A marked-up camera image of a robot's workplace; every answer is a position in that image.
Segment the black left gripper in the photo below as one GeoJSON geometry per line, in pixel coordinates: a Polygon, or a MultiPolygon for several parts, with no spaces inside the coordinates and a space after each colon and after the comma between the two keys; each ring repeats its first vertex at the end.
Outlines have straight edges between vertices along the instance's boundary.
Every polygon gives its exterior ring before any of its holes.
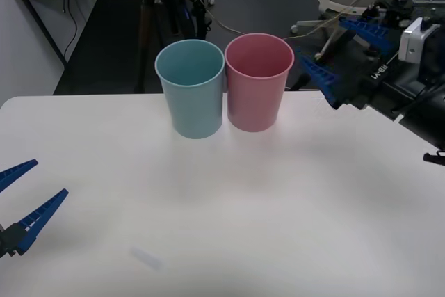
{"type": "MultiPolygon", "coordinates": [[[[32,159],[0,172],[0,192],[37,165],[38,161],[32,159]]],[[[0,257],[26,253],[68,194],[67,189],[61,190],[29,215],[1,230],[0,257]]]]}

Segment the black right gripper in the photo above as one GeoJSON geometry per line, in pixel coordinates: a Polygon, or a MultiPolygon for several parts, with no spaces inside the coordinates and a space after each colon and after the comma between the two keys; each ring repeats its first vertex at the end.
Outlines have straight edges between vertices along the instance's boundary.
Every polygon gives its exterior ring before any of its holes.
{"type": "Polygon", "coordinates": [[[419,66],[398,58],[398,30],[345,17],[339,19],[339,25],[386,55],[366,61],[344,76],[343,87],[333,71],[299,55],[303,70],[335,110],[350,104],[360,110],[370,106],[380,113],[401,113],[423,84],[418,82],[419,66]]]}

